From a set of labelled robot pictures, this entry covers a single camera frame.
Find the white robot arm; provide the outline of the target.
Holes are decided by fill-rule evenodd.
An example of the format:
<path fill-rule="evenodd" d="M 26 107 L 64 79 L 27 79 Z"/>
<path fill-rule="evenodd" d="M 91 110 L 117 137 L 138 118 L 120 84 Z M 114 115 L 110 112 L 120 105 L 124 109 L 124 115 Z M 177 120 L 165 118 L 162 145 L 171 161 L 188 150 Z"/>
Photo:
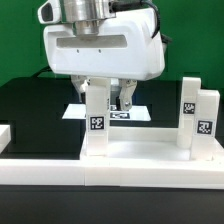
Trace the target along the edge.
<path fill-rule="evenodd" d="M 47 0 L 38 19 L 52 71 L 119 80 L 121 110 L 132 107 L 138 81 L 164 70 L 160 14 L 150 0 Z"/>

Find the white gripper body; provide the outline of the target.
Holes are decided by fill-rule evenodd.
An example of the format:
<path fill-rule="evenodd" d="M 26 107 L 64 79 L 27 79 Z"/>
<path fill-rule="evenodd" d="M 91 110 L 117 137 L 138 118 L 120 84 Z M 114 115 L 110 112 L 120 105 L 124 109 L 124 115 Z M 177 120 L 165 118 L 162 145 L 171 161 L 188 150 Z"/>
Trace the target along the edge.
<path fill-rule="evenodd" d="M 70 24 L 43 32 L 48 64 L 57 74 L 149 80 L 161 75 L 165 58 L 150 8 L 119 12 L 102 21 L 99 34 L 77 37 Z"/>

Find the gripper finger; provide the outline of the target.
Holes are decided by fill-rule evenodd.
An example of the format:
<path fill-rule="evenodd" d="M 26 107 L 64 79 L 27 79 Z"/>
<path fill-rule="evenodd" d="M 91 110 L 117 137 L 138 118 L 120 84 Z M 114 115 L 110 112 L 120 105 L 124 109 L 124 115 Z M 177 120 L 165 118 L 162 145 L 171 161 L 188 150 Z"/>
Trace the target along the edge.
<path fill-rule="evenodd" d="M 132 108 L 132 96 L 137 87 L 136 80 L 120 79 L 119 84 L 121 87 L 119 100 L 122 111 L 129 111 Z"/>
<path fill-rule="evenodd" d="M 84 93 L 89 85 L 89 79 L 86 76 L 74 75 L 71 77 L 71 82 L 79 94 Z"/>

